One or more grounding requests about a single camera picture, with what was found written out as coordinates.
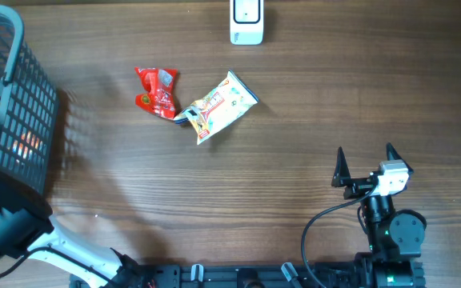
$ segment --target black cable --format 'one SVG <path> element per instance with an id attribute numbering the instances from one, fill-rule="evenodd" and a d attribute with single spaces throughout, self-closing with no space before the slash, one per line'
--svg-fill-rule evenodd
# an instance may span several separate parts
<path id="1" fill-rule="evenodd" d="M 47 252 L 50 252 L 52 254 L 56 254 L 57 256 L 61 257 L 61 258 L 64 258 L 66 259 L 67 261 L 70 261 L 72 263 L 74 263 L 75 265 L 83 268 L 84 270 L 87 270 L 87 271 L 90 271 L 92 274 L 95 274 L 97 276 L 99 276 L 101 279 L 107 281 L 108 283 L 110 283 L 113 287 L 118 287 L 118 285 L 113 282 L 111 279 L 109 279 L 108 277 L 106 277 L 105 275 L 101 274 L 100 272 L 98 272 L 97 270 L 94 270 L 93 267 L 91 266 L 87 266 L 83 263 L 81 263 L 80 261 L 76 260 L 76 259 L 73 259 L 71 256 L 69 255 L 66 255 L 58 250 L 55 250 L 51 247 L 39 247 L 39 248 L 35 248 L 29 252 L 27 252 L 26 254 L 24 254 L 22 257 L 20 257 L 19 260 L 16 261 L 15 264 L 12 265 L 12 267 L 10 267 L 8 270 L 6 270 L 5 272 L 2 272 L 0 273 L 0 279 L 7 276 L 8 274 L 14 272 L 25 260 L 27 260 L 32 254 L 36 253 L 36 252 L 39 252 L 39 251 L 47 251 Z"/>
<path id="2" fill-rule="evenodd" d="M 359 219 L 360 226 L 362 227 L 362 231 L 364 231 L 364 234 L 367 235 L 367 228 L 364 226 L 364 223 L 362 222 L 362 217 L 360 217 L 360 210 L 362 209 L 362 206 L 359 206 L 357 209 L 357 218 Z"/>
<path id="3" fill-rule="evenodd" d="M 311 228 L 312 224 L 316 220 L 321 218 L 323 215 L 329 214 L 332 211 L 336 211 L 338 209 L 348 207 L 348 206 L 353 205 L 355 203 L 361 202 L 365 198 L 368 198 L 373 193 L 373 191 L 374 191 L 374 189 L 372 189 L 371 191 L 364 194 L 364 196 L 362 196 L 361 198 L 356 198 L 353 201 L 349 201 L 349 202 L 343 203 L 341 205 L 333 206 L 331 208 L 328 208 L 328 209 L 324 210 L 323 212 L 318 213 L 305 226 L 305 229 L 303 230 L 303 233 L 302 233 L 302 260 L 303 260 L 303 265 L 305 265 L 305 268 L 307 268 L 307 272 L 309 273 L 311 278 L 316 282 L 316 284 L 319 284 L 322 288 L 326 288 L 326 287 L 321 283 L 321 281 L 319 281 L 319 279 L 316 277 L 316 275 L 312 272 L 311 267 L 309 266 L 309 262 L 307 261 L 307 256 L 305 255 L 305 237 L 307 236 L 307 231 L 309 230 L 309 228 Z"/>

